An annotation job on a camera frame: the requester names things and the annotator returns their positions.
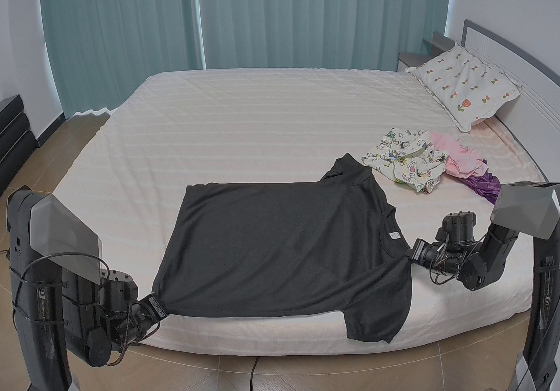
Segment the curtain fold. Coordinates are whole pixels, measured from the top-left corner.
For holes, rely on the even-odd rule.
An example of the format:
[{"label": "curtain fold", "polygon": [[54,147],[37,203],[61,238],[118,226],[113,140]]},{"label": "curtain fold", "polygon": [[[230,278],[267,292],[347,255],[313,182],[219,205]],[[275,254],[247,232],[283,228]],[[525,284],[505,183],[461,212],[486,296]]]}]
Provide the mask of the curtain fold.
[{"label": "curtain fold", "polygon": [[448,0],[200,0],[208,68],[395,70],[443,32]]},{"label": "curtain fold", "polygon": [[113,109],[150,75],[202,67],[193,0],[40,0],[60,102]]}]

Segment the white floral pillow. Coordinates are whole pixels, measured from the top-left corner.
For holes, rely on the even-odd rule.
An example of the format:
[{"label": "white floral pillow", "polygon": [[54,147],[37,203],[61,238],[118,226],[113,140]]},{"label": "white floral pillow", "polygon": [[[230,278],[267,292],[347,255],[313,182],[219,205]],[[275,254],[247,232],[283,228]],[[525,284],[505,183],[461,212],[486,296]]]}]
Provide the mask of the white floral pillow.
[{"label": "white floral pillow", "polygon": [[518,87],[500,69],[460,45],[407,72],[424,84],[463,132],[519,96]]}]

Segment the bed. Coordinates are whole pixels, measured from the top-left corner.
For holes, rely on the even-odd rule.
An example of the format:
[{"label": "bed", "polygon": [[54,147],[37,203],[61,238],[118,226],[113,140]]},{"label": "bed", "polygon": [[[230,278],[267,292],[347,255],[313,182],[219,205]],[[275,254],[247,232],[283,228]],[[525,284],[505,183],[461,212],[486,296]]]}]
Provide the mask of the bed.
[{"label": "bed", "polygon": [[[480,29],[473,31],[484,31],[484,38],[504,46]],[[492,46],[486,39],[480,45],[476,35],[471,38],[480,56]],[[508,58],[495,58],[507,70]],[[524,80],[521,70],[516,78]],[[508,116],[501,120],[508,121]],[[111,268],[131,274],[144,296],[151,291],[187,185],[317,181],[336,158],[349,152],[359,160],[395,126],[459,135],[440,105],[404,72],[160,73],[116,110],[54,194],[100,236],[103,259]],[[525,133],[518,130],[513,136],[511,128],[494,117],[460,136],[484,155],[502,183],[542,180],[531,159],[535,152],[530,156],[516,140]],[[550,176],[553,171],[547,162],[542,160]],[[458,180],[444,175],[431,194],[416,194],[376,171],[373,174],[388,202],[395,205],[409,245],[417,237],[433,240],[449,212],[474,211],[475,236],[486,232],[492,205]],[[531,239],[520,234],[500,281],[477,292],[457,281],[437,287],[426,270],[413,265],[409,316],[389,344],[347,339],[339,311],[273,318],[171,315],[147,343],[218,355],[369,353],[423,345],[527,310],[532,249]]]}]

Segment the pink garment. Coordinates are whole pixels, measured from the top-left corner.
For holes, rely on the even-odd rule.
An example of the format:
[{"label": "pink garment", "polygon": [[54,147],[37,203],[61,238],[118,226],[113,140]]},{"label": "pink garment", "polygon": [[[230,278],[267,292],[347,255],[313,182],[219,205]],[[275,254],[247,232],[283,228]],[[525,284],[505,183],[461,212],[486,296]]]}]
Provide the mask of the pink garment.
[{"label": "pink garment", "polygon": [[460,141],[456,141],[451,135],[441,135],[430,131],[430,136],[433,149],[445,151],[448,154],[445,161],[445,173],[454,177],[467,178],[481,177],[488,170],[488,166],[482,162],[482,155],[478,151],[463,147]]}]

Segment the headboard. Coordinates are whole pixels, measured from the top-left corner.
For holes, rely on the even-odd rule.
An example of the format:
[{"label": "headboard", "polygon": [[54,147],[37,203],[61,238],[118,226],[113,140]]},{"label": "headboard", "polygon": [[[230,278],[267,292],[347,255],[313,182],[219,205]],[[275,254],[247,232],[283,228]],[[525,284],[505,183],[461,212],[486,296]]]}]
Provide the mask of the headboard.
[{"label": "headboard", "polygon": [[549,181],[560,181],[560,76],[503,37],[465,20],[461,45],[521,83],[518,99],[496,117]]}]

